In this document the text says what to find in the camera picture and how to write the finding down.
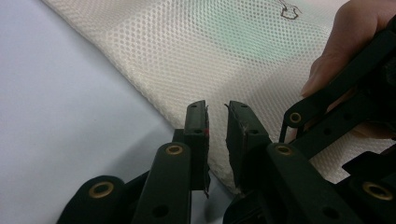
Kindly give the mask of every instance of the textured fabric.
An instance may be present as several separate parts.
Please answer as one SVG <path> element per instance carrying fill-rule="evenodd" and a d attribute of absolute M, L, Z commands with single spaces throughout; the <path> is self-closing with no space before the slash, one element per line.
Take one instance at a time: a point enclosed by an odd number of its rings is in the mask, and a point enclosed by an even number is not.
<path fill-rule="evenodd" d="M 209 165 L 230 189 L 225 146 L 230 100 L 250 105 L 276 141 L 284 112 L 301 99 L 336 10 L 345 0 L 45 0 L 89 39 L 172 123 L 186 106 L 209 105 Z M 332 182 L 341 165 L 390 141 L 349 134 L 312 163 Z"/>

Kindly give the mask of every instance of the human hand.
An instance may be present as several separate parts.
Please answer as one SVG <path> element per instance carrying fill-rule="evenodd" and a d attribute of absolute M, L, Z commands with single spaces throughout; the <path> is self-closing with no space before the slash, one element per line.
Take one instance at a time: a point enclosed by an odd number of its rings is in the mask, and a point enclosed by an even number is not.
<path fill-rule="evenodd" d="M 326 47 L 312 64 L 301 95 L 307 97 L 328 85 L 373 39 L 375 33 L 387 27 L 395 14 L 396 1 L 392 0 L 351 0 L 340 7 Z M 358 125 L 352 132 L 361 137 L 396 136 L 396 133 L 381 125 L 367 122 Z"/>

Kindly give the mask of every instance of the white surface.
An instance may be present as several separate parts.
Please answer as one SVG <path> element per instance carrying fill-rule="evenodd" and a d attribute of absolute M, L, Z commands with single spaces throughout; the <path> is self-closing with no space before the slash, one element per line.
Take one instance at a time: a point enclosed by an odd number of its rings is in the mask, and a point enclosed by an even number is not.
<path fill-rule="evenodd" d="M 0 223 L 55 223 L 98 175 L 149 169 L 173 129 L 90 42 L 40 1 L 0 1 Z M 193 194 L 192 223 L 231 195 Z"/>

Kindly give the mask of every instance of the mesh bag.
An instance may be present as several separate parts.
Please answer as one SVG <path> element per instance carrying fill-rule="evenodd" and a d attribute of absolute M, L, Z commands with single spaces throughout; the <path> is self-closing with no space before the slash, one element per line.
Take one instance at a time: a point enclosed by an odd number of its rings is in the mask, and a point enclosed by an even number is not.
<path fill-rule="evenodd" d="M 311 63 L 322 52 L 345 0 L 45 0 L 99 48 L 175 127 L 188 104 L 209 105 L 212 172 L 235 191 L 225 146 L 228 111 L 252 107 L 270 137 L 301 100 Z M 332 182 L 342 164 L 390 141 L 345 135 L 311 161 Z"/>

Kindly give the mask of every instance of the drawn mark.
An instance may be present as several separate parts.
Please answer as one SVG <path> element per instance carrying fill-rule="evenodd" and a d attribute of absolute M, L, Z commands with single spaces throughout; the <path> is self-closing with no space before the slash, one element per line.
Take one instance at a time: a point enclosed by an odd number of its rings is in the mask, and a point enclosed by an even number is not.
<path fill-rule="evenodd" d="M 280 16 L 283 18 L 294 21 L 299 17 L 298 13 L 303 13 L 297 6 L 286 3 L 285 0 L 278 0 L 278 1 L 283 6 L 282 12 L 280 13 Z"/>

